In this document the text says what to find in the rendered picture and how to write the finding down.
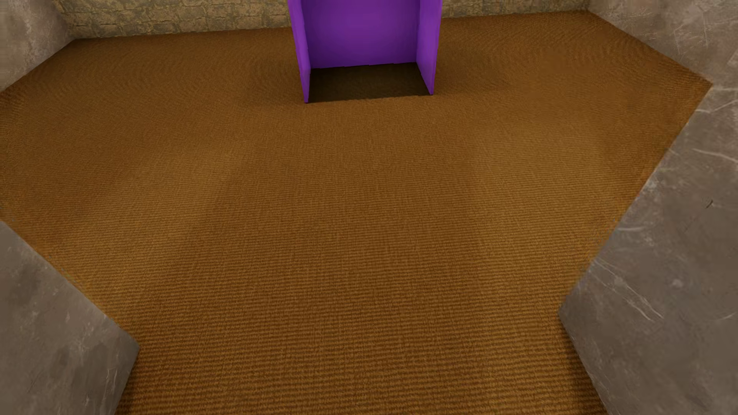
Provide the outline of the purple open-front booth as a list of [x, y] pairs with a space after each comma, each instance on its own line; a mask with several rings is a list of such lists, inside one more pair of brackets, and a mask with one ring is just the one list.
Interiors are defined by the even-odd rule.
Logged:
[[414, 63], [434, 94], [444, 0], [287, 0], [303, 100], [312, 70]]

